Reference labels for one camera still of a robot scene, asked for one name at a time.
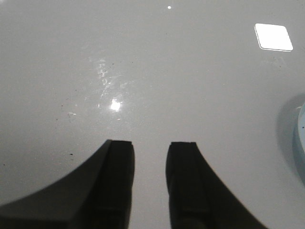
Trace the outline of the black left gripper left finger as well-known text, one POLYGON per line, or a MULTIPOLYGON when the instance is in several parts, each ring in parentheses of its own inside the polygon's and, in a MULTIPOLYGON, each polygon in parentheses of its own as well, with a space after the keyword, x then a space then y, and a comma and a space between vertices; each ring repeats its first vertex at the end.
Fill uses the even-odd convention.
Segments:
POLYGON ((65 177, 0 208, 3 229, 126 229, 135 153, 131 142, 107 140, 65 177))

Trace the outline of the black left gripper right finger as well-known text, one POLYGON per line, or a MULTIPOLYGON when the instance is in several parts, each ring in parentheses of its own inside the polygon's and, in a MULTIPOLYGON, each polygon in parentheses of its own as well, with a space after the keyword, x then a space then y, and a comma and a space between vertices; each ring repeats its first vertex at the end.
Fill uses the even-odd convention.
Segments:
POLYGON ((172 142, 166 159, 173 229, 263 229, 215 174, 195 142, 172 142))

